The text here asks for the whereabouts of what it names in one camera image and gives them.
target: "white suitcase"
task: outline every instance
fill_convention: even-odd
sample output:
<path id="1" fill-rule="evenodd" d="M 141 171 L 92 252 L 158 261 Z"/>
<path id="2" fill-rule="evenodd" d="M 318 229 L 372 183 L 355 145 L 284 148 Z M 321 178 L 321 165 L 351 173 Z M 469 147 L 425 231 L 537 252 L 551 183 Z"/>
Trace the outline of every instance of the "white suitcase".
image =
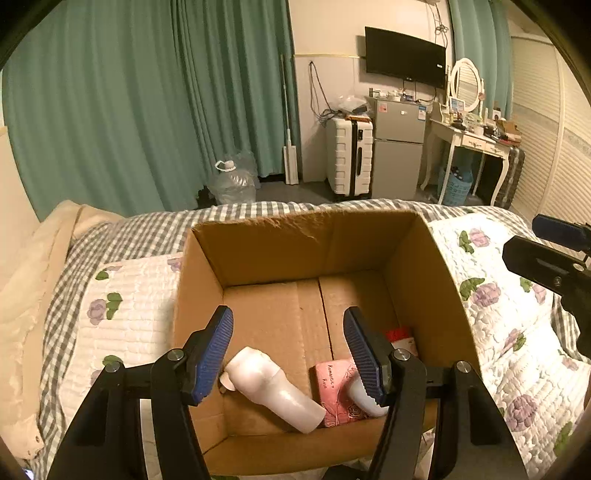
<path id="1" fill-rule="evenodd" d="M 337 195 L 369 193 L 374 126 L 332 118 L 326 124 L 326 176 Z"/>

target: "teal curtain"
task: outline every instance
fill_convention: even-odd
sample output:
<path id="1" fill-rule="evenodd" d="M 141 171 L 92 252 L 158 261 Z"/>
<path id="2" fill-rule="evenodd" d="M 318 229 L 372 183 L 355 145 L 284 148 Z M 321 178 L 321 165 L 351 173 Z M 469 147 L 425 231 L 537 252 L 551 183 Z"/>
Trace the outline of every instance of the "teal curtain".
<path id="1" fill-rule="evenodd" d="M 60 3 L 3 75 L 37 216 L 63 199 L 126 216 L 194 208 L 215 161 L 240 150 L 260 174 L 281 173 L 290 35 L 286 0 Z M 287 82 L 295 106 L 292 70 Z"/>
<path id="2" fill-rule="evenodd" d="M 172 5 L 176 53 L 201 151 L 219 160 L 251 150 L 261 176 L 282 173 L 280 54 L 287 78 L 295 77 L 287 2 L 173 0 Z M 288 104 L 295 106 L 295 82 L 287 86 Z M 290 110 L 297 144 L 297 110 Z"/>
<path id="3" fill-rule="evenodd" d="M 509 25 L 501 0 L 449 0 L 456 60 L 473 61 L 485 80 L 484 107 L 497 101 L 510 118 L 512 51 Z"/>

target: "cosmetic item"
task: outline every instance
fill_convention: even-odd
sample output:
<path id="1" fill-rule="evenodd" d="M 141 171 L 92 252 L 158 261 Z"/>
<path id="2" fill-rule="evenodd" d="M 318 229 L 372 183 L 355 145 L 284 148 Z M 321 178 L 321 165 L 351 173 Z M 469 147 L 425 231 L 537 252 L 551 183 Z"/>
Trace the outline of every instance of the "cosmetic item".
<path id="1" fill-rule="evenodd" d="M 453 173 L 460 175 L 459 169 L 457 167 L 454 168 L 452 169 Z M 386 337 L 390 340 L 390 343 L 394 348 L 404 348 L 418 358 L 417 344 L 414 341 L 413 333 L 409 327 L 402 326 L 390 330 L 386 332 Z"/>
<path id="2" fill-rule="evenodd" d="M 318 379 L 320 402 L 326 409 L 324 426 L 335 427 L 366 418 L 361 408 L 347 393 L 349 383 L 357 374 L 357 367 L 352 358 L 322 362 L 314 369 Z"/>

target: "purple flower print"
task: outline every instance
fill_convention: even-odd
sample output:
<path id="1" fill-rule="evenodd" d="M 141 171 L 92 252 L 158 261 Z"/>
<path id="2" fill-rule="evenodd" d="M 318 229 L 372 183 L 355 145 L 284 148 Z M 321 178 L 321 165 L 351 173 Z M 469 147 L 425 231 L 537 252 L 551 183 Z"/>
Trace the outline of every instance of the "purple flower print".
<path id="1" fill-rule="evenodd" d="M 562 364 L 566 368 L 568 368 L 569 370 L 572 370 L 573 372 L 576 372 L 579 369 L 579 366 L 577 365 L 577 363 L 572 358 L 569 358 L 568 356 L 562 357 Z"/>
<path id="2" fill-rule="evenodd" d="M 95 370 L 92 372 L 92 375 L 90 376 L 90 386 L 92 387 L 92 385 L 95 384 L 96 379 L 99 378 L 100 373 L 102 372 L 102 370 Z"/>
<path id="3" fill-rule="evenodd" d="M 517 341 L 517 337 L 519 336 L 519 333 L 520 333 L 519 330 L 516 328 L 511 330 L 511 333 L 509 333 L 507 340 L 505 340 L 505 346 L 503 347 L 501 355 L 503 353 L 509 351 L 511 348 L 513 348 L 513 345 L 515 345 L 515 343 Z"/>
<path id="4" fill-rule="evenodd" d="M 521 432 L 534 422 L 535 413 L 538 411 L 538 405 L 529 395 L 521 395 L 509 403 L 507 407 L 505 421 L 512 432 Z"/>
<path id="5" fill-rule="evenodd" d="M 472 294 L 472 301 L 479 307 L 488 307 L 499 301 L 501 289 L 496 283 L 485 283 Z"/>
<path id="6" fill-rule="evenodd" d="M 90 306 L 88 307 L 88 318 L 92 325 L 98 325 L 101 320 L 104 319 L 105 312 L 107 309 L 107 302 L 103 299 L 96 299 L 90 302 Z"/>
<path id="7" fill-rule="evenodd" d="M 491 239 L 488 238 L 482 230 L 473 228 L 470 230 L 470 241 L 475 247 L 488 247 L 491 243 Z"/>
<path id="8" fill-rule="evenodd" d="M 170 265 L 170 270 L 172 270 L 173 272 L 180 272 L 181 271 L 181 265 L 183 263 L 183 257 L 177 257 L 177 258 L 169 258 L 166 263 L 168 265 Z"/>
<path id="9" fill-rule="evenodd" d="M 535 299 L 538 301 L 538 304 L 542 305 L 546 299 L 546 289 L 542 285 L 536 283 L 534 283 L 532 289 L 534 290 Z"/>

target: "box on desk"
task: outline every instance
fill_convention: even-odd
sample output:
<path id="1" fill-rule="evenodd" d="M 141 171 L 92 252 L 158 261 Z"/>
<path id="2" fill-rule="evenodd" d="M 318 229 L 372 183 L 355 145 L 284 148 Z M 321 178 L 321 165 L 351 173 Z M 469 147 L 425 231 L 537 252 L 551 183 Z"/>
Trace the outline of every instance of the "box on desk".
<path id="1" fill-rule="evenodd" d="M 478 369 L 456 285 L 412 212 L 325 210 L 198 224 L 184 247 L 175 346 L 204 328 L 220 304 L 234 314 L 225 362 L 244 346 L 259 349 L 316 401 L 314 365 L 351 357 L 343 334 L 349 306 L 359 306 L 378 331 L 411 327 L 426 365 L 465 359 Z M 384 422 L 301 434 L 217 385 L 190 413 L 207 466 L 218 475 L 294 472 L 371 455 Z M 428 403 L 425 429 L 435 414 Z"/>

